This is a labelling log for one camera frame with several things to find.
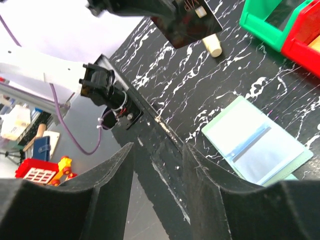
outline yellow toy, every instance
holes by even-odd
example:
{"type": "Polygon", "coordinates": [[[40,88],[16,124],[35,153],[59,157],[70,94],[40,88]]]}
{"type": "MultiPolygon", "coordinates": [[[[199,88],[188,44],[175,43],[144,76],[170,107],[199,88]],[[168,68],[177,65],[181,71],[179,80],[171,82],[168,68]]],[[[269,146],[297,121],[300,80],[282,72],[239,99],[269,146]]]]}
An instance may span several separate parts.
{"type": "Polygon", "coordinates": [[[69,175],[71,174],[71,162],[72,159],[70,159],[68,156],[63,156],[58,163],[59,171],[57,174],[51,179],[49,182],[49,185],[58,186],[60,184],[60,178],[63,175],[69,175]]]}

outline black marble surface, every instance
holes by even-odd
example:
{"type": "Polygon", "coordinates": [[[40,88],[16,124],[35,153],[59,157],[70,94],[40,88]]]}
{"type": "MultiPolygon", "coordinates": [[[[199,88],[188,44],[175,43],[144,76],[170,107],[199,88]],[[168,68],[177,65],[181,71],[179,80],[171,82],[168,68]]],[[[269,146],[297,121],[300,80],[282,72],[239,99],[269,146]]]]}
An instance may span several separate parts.
{"type": "Polygon", "coordinates": [[[218,58],[201,41],[175,50],[144,18],[111,61],[183,141],[223,168],[230,170],[201,128],[242,95],[313,151],[296,177],[318,178],[320,79],[239,26],[244,2],[208,1],[224,28],[218,58]]]}

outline dark blue book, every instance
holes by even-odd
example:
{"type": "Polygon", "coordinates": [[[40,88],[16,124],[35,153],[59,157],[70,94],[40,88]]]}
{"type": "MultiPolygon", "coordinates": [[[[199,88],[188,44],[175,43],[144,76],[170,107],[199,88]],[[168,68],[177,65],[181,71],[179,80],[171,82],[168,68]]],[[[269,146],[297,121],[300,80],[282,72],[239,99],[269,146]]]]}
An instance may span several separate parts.
{"type": "Polygon", "coordinates": [[[50,149],[50,136],[38,138],[33,143],[32,158],[48,162],[50,160],[50,149]]]}

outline table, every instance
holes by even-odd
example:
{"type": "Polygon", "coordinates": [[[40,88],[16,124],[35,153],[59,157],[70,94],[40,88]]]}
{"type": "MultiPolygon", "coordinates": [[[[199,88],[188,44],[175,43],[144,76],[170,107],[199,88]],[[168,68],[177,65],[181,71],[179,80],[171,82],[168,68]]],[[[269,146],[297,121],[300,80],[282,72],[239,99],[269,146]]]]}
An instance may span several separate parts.
{"type": "Polygon", "coordinates": [[[294,174],[316,179],[320,80],[239,26],[244,2],[208,2],[224,29],[218,58],[201,41],[175,50],[144,18],[110,60],[182,140],[214,163],[231,170],[201,128],[242,95],[313,151],[294,174]]]}

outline red plastic container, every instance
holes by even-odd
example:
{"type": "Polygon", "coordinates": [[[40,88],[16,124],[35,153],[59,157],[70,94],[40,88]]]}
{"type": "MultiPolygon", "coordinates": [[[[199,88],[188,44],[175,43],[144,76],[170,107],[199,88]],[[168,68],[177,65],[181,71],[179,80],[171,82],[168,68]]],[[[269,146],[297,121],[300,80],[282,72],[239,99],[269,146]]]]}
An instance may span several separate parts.
{"type": "Polygon", "coordinates": [[[320,0],[313,0],[298,15],[281,52],[320,78],[320,52],[308,46],[319,35],[320,0]]]}

